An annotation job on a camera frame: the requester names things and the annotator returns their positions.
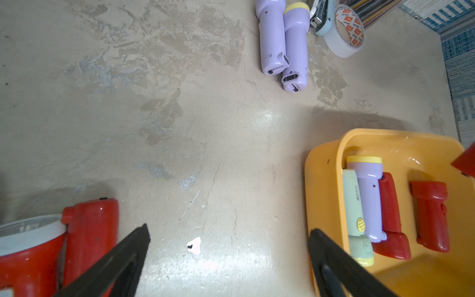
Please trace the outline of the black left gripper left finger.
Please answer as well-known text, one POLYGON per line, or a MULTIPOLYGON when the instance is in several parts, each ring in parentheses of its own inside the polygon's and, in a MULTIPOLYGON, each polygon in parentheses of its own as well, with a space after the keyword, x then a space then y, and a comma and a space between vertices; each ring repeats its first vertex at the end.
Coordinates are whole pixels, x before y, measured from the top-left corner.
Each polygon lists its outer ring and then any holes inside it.
POLYGON ((57 297, 133 297, 146 259, 150 234, 146 224, 136 228, 57 297))

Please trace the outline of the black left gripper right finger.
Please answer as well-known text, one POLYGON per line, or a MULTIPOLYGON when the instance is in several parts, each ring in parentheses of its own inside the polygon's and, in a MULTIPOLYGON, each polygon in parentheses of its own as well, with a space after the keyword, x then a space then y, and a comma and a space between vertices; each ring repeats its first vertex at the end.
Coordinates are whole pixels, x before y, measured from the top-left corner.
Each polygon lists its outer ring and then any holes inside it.
POLYGON ((320 296, 394 297, 395 294, 351 258, 322 230, 313 229, 309 256, 320 296))

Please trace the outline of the mint green flashlight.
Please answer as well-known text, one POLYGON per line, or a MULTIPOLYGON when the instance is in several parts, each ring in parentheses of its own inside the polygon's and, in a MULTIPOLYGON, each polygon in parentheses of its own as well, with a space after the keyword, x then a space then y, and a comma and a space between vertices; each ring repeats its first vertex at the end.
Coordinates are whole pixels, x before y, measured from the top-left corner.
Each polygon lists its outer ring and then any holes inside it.
POLYGON ((374 265, 374 251, 365 234, 366 224, 357 176, 352 169, 342 169, 342 173, 350 256, 361 266, 371 267, 374 265))

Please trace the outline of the all red flashlight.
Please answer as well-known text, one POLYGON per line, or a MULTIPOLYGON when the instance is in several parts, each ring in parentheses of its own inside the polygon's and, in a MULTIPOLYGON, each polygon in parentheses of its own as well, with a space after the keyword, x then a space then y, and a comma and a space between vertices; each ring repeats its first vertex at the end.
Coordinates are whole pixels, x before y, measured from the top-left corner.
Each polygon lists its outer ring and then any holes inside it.
POLYGON ((397 192, 393 176, 383 172, 379 180, 382 230, 387 239, 373 243, 374 252, 379 255, 399 260, 411 260, 411 250, 408 237, 402 232, 402 223, 398 205, 397 192))

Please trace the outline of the red flashlight silver reflector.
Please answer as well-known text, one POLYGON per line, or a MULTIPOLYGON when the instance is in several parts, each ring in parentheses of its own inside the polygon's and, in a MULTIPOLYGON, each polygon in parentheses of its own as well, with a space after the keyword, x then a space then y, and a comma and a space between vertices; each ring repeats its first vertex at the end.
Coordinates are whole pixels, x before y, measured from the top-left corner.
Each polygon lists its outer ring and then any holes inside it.
POLYGON ((447 186, 438 181, 411 181, 411 194, 416 199, 417 243, 437 252, 450 251, 447 221, 447 186))

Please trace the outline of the purple flashlight yellow rim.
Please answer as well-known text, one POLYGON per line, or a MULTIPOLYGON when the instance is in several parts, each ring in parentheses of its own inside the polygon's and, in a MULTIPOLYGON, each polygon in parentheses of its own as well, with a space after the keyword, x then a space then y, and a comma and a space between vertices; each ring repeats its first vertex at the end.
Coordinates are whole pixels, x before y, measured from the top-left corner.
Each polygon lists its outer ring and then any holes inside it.
POLYGON ((356 173, 364 220, 366 236, 372 243, 387 240, 382 228, 382 203, 380 199, 379 180, 383 175, 382 158, 376 156, 352 155, 346 159, 347 169, 356 173))

